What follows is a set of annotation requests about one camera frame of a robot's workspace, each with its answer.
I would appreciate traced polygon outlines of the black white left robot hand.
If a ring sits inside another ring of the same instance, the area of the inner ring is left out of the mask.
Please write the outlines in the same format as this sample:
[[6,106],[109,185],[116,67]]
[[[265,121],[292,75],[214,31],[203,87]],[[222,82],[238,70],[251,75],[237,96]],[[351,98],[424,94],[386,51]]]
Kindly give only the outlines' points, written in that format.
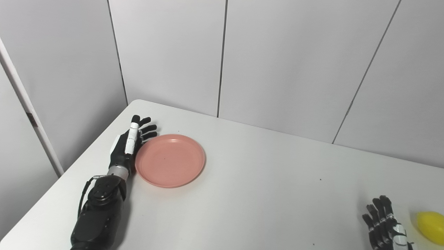
[[132,117],[129,129],[117,136],[112,146],[107,175],[127,179],[133,172],[138,151],[146,142],[157,136],[157,125],[150,123],[150,117]]

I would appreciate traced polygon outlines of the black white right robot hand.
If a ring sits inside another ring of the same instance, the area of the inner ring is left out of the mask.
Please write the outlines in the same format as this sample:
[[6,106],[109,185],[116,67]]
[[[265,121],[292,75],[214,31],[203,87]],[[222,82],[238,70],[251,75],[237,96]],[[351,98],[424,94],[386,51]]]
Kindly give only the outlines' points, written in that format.
[[362,219],[368,227],[368,240],[372,250],[416,250],[409,242],[404,226],[395,217],[392,202],[385,196],[373,198],[366,206],[368,213]]

